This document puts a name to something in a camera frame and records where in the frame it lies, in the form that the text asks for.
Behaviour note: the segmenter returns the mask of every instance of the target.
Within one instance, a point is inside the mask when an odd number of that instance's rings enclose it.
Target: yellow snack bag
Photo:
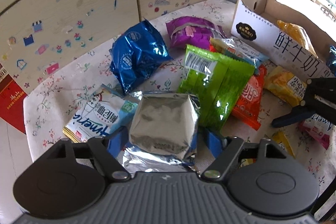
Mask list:
[[[283,67],[276,67],[265,77],[264,89],[284,100],[292,107],[300,104],[307,85]]]
[[[285,150],[289,155],[295,158],[291,145],[287,140],[285,134],[282,131],[278,131],[274,133],[272,136],[272,140],[274,140],[283,150]]]
[[[296,42],[298,42],[302,47],[304,47],[307,51],[309,51],[313,56],[318,58],[313,45],[310,42],[310,39],[306,33],[306,30],[299,25],[293,23],[286,23],[281,20],[277,21],[278,27],[280,30],[285,32],[291,38],[293,38]]]

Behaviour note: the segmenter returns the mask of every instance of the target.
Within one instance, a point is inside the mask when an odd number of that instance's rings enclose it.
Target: ribbed gray surface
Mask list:
[[[89,210],[66,219],[42,220],[22,215],[15,224],[270,224],[316,223],[310,216],[267,220],[236,206],[216,183],[196,173],[137,173],[125,183],[112,184]]]

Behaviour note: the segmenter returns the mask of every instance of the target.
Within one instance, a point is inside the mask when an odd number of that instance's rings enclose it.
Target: white tablecloth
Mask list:
[[[207,0],[195,5],[151,20],[152,25],[162,34],[169,46],[165,22],[180,16],[196,16],[206,18],[222,25],[230,32],[235,4],[225,0]],[[81,56],[57,71],[41,83],[24,100],[24,117],[31,157],[36,160],[50,146],[63,138],[62,128],[72,115],[101,84],[115,87],[117,79],[110,72],[111,56],[109,49],[115,38],[106,41],[93,51]],[[162,64],[156,73],[144,82],[139,90],[176,90],[183,72],[184,50],[171,49],[174,60]],[[268,70],[273,65],[266,64]],[[272,128],[273,118],[289,113],[291,108],[270,92],[264,90],[261,101],[259,121],[260,129],[256,132],[234,117],[230,117],[222,129],[224,136],[238,136],[247,142],[259,142],[261,138],[271,137],[278,128]],[[330,184],[336,174],[335,170],[335,133],[332,134],[330,147],[325,150],[309,135],[300,133],[296,124],[281,128],[288,137],[296,159],[316,178],[320,185],[320,193]],[[204,169],[213,157],[206,149],[199,149],[197,164]],[[323,216],[335,203],[332,197],[319,210],[315,217]]]

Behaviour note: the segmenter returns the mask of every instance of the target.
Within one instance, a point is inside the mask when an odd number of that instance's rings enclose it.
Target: tile floor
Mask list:
[[[0,118],[0,224],[12,223],[21,214],[13,184],[31,163],[26,135]]]

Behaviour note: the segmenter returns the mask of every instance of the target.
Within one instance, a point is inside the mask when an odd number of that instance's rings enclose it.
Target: black logo on box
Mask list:
[[[239,22],[236,25],[236,30],[240,34],[240,36],[244,39],[253,41],[254,39],[257,38],[255,30],[253,30],[249,24]]]

